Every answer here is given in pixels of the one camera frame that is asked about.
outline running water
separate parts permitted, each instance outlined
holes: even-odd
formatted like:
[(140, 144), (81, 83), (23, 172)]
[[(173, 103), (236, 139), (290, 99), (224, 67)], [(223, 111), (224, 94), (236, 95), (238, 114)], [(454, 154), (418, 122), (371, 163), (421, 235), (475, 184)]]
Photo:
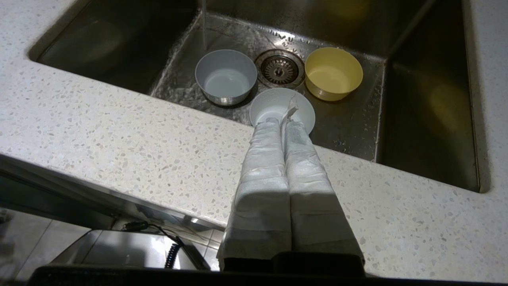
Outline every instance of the running water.
[(201, 34), (203, 36), (203, 48), (206, 52), (206, 0), (201, 0)]

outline sink basin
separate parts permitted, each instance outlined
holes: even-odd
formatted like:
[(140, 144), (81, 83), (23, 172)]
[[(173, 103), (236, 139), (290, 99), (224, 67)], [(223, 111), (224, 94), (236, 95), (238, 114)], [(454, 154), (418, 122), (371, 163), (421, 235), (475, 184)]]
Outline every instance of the sink basin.
[[(244, 124), (256, 94), (295, 89), (314, 107), (316, 145), (480, 191), (460, 0), (91, 0), (45, 45), (33, 60)], [(302, 75), (328, 46), (364, 71), (337, 102), (310, 94)], [(238, 105), (211, 103), (194, 79), (217, 49), (258, 65)]]

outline sink drain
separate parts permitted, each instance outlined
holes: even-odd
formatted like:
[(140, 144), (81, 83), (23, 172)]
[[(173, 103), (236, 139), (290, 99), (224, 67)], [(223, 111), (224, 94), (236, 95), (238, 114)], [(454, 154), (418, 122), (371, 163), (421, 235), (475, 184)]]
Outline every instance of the sink drain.
[(267, 50), (256, 59), (258, 79), (271, 88), (293, 89), (305, 77), (302, 60), (292, 52)]

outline plastic bowl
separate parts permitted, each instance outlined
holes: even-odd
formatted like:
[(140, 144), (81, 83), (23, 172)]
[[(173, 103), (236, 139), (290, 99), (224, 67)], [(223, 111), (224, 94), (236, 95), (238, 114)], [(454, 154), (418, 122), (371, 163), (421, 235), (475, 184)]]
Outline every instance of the plastic bowl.
[(239, 51), (216, 50), (199, 60), (195, 77), (211, 102), (235, 105), (242, 102), (256, 84), (258, 69)]
[(294, 90), (275, 88), (266, 90), (256, 96), (250, 104), (250, 123), (256, 126), (268, 118), (277, 118), (279, 121), (286, 112), (291, 98), (296, 97), (298, 110), (291, 116), (294, 121), (301, 121), (307, 134), (310, 134), (315, 124), (315, 113), (312, 104), (305, 96)]
[(360, 85), (362, 79), (362, 65), (345, 50), (317, 49), (305, 61), (305, 84), (322, 100), (343, 99)]

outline terrazzo countertop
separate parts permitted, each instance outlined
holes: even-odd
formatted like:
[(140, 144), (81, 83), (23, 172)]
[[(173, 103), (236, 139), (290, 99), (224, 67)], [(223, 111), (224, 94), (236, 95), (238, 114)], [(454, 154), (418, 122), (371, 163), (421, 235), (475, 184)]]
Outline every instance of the terrazzo countertop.
[[(0, 2), (0, 152), (226, 225), (253, 128), (31, 61), (72, 3)], [(367, 272), (508, 282), (506, 15), (507, 1), (465, 1), (487, 193), (317, 148)]]

